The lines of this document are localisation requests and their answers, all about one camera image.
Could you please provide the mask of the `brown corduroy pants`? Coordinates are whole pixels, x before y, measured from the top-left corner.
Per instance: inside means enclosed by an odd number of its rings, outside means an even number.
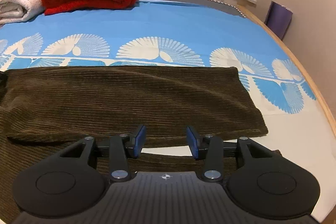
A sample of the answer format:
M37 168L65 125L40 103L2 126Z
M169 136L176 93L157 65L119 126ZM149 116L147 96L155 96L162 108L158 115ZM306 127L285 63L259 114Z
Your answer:
M186 144L185 129L223 140L268 133L238 70L36 67L1 73L1 220L19 214L16 175L86 136L147 128L146 147Z

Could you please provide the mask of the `blue white patterned bedsheet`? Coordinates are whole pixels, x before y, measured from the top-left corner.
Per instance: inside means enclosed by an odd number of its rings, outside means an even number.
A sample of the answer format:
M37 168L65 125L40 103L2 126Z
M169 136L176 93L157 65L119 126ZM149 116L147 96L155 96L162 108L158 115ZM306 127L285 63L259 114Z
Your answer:
M1 27L1 70L66 65L236 67L279 149L317 178L313 216L335 206L335 124L290 50L252 15L223 6L140 0L125 10L38 15Z

